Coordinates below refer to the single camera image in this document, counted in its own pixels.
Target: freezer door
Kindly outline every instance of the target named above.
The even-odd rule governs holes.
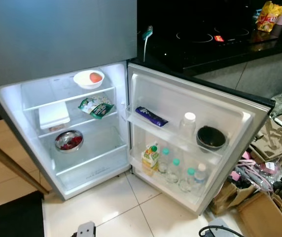
[[[128,66],[128,85],[127,120],[132,131],[130,163],[135,174],[201,214],[263,125],[271,107],[135,64]],[[154,125],[135,112],[139,106],[169,122],[162,127]],[[196,115],[196,130],[191,139],[184,139],[178,131],[186,112]],[[226,142],[221,149],[210,151],[197,144],[197,130],[205,125],[225,135]],[[197,170],[200,163],[204,164],[207,178],[203,186],[185,193],[177,183],[168,183],[166,174],[146,168],[142,164],[142,152],[155,142],[159,150],[169,148],[170,163],[174,158],[180,159],[180,178],[188,168]]]
[[[136,55],[136,0],[0,1],[0,86]]]

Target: snack bag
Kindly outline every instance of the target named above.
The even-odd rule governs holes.
[[[105,96],[92,96],[84,99],[78,107],[83,112],[96,119],[102,119],[113,107],[113,104]]]
[[[146,146],[146,150],[142,152],[142,164],[144,166],[144,172],[148,175],[153,175],[153,172],[157,170],[157,160],[159,158],[159,148],[157,142]]]
[[[282,15],[282,6],[267,1],[257,18],[257,29],[270,32],[280,15]]]

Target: wooden chair leg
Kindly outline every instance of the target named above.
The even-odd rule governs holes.
[[[34,179],[29,173],[27,173],[19,164],[17,164],[11,157],[9,157],[4,151],[0,149],[0,162],[6,167],[24,179],[26,182],[34,186],[37,190],[43,194],[48,194],[48,190],[45,189],[36,179]]]

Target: black bowl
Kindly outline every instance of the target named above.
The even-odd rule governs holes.
[[[216,151],[225,144],[225,136],[222,132],[214,127],[203,126],[197,132],[198,145],[212,151]]]

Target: white bottle cap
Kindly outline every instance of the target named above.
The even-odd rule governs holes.
[[[196,121],[196,116],[194,113],[187,112],[184,115],[184,120],[185,122],[195,122]]]
[[[201,171],[201,172],[205,172],[206,171],[206,166],[202,163],[200,163],[198,165],[198,170]]]

